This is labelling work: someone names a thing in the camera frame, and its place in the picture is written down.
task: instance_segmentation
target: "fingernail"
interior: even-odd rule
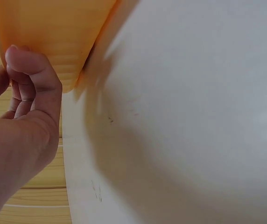
[[[16,49],[16,50],[18,50],[18,47],[16,45],[14,45],[14,44],[12,44],[11,47]]]

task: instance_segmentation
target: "wood grain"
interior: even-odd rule
[[[69,206],[66,188],[21,189],[6,202],[6,206],[10,205]]]
[[[9,207],[0,212],[0,224],[71,224],[69,207]]]

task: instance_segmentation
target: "white surface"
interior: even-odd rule
[[[73,224],[267,223],[267,1],[123,0],[63,135]]]

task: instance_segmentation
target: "orange plastic object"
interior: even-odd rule
[[[11,44],[44,53],[70,91],[116,0],[0,0],[0,58]]]

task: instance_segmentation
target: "hand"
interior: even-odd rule
[[[0,209],[56,155],[62,84],[46,56],[11,46],[0,67],[0,95],[12,80],[9,110],[0,118]]]

